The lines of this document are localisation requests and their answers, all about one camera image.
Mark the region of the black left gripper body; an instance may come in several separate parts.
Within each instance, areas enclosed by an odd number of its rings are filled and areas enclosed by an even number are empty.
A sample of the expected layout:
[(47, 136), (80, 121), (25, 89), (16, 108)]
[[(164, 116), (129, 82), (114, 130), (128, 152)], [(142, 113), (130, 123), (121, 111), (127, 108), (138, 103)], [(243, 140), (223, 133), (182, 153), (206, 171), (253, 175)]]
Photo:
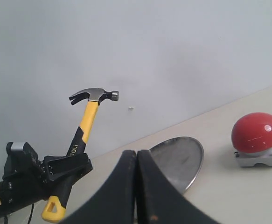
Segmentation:
[(26, 196), (28, 200), (47, 201), (51, 187), (44, 166), (32, 146), (27, 142), (9, 142), (6, 153), (2, 179), (6, 182), (7, 199), (16, 201)]

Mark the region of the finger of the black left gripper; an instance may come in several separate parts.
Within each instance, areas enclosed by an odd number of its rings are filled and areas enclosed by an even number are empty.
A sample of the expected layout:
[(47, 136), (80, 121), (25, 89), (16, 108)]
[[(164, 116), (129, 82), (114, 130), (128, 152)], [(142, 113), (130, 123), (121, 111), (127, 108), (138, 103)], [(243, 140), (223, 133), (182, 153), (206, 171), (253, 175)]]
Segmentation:
[(58, 182), (74, 176), (78, 181), (93, 170), (92, 162), (86, 153), (73, 156), (45, 156), (43, 168), (49, 182)]

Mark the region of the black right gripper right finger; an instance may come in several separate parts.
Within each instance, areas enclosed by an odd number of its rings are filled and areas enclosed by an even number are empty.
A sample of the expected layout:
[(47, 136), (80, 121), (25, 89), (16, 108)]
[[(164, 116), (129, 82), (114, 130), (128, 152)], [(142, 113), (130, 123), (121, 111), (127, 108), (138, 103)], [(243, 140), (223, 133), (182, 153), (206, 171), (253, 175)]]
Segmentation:
[(137, 152), (139, 224), (216, 224), (196, 208), (163, 175), (147, 150)]

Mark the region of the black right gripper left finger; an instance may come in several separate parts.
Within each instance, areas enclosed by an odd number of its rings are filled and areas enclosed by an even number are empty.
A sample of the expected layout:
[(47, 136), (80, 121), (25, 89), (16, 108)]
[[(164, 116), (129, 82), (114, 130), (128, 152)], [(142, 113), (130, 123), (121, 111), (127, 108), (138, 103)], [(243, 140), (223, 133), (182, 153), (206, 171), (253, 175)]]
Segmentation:
[(100, 189), (62, 224), (132, 224), (136, 153), (126, 150)]

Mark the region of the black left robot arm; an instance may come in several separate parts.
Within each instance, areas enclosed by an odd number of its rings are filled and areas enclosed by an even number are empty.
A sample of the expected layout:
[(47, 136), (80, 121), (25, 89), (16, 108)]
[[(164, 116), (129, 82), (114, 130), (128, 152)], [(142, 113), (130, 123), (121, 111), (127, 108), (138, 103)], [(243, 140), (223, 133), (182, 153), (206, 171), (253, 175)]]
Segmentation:
[(0, 182), (0, 218), (45, 200), (43, 218), (61, 221), (73, 184), (92, 171), (85, 147), (84, 142), (76, 142), (66, 156), (45, 156), (40, 161), (29, 143), (9, 142)]

